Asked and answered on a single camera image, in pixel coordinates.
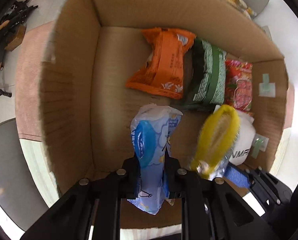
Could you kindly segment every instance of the yellow brush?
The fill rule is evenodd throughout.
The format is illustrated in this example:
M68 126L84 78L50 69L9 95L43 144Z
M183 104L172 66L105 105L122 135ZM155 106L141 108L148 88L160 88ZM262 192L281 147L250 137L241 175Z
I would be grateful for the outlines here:
M202 178L208 179L235 142L239 126L239 116L231 106L222 105L210 115L198 137L197 150L190 169L198 171Z

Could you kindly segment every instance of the cardboard flap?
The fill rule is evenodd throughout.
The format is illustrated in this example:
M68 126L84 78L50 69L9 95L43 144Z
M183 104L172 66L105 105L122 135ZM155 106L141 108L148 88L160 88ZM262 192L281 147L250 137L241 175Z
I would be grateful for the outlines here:
M102 26L174 27L248 61L283 59L264 31L224 0L94 0Z
M263 83L263 74L269 75L269 83L275 84L275 97L259 96L259 84ZM252 68L252 107L256 133L268 137L269 142L265 152L259 151L254 159L251 155L245 164L251 168L261 166L269 171L281 139L286 115L286 98L288 76L283 60L254 63Z
M41 133L61 193L93 167L90 88L99 31L92 0L67 0L42 62Z

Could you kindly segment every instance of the cardboard box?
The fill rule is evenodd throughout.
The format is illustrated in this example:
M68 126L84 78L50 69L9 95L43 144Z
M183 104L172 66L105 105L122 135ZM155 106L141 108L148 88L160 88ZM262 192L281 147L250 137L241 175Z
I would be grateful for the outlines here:
M270 140L266 152L248 157L245 164L270 169L284 125L288 76L283 55L259 26L224 0L67 0L46 51L40 85L42 134L62 194L80 178L99 179L119 169L134 154L130 123L139 108L169 104L169 98L125 87L151 53L140 29L156 26L189 30L254 64L254 127ZM259 96L264 73L275 83L275 98ZM172 155L182 166L207 116L184 112L172 135ZM123 201L121 228L178 224L180 209L180 201L164 203L153 216Z

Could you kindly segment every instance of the pink rug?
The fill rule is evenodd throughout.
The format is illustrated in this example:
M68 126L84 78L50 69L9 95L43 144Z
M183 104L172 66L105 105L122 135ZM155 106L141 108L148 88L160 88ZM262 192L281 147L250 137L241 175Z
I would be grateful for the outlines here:
M41 141L38 116L38 85L41 59L53 22L25 34L16 69L15 111L20 139Z

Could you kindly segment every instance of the red snack bag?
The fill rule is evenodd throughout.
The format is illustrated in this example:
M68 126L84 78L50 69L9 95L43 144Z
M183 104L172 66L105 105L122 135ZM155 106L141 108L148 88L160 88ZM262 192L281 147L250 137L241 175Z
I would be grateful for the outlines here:
M252 64L227 59L225 104L237 110L250 111L252 100Z
M126 87L181 99L183 95L183 56L193 45L195 34L181 29L145 29L142 34L153 52L146 64L129 80Z

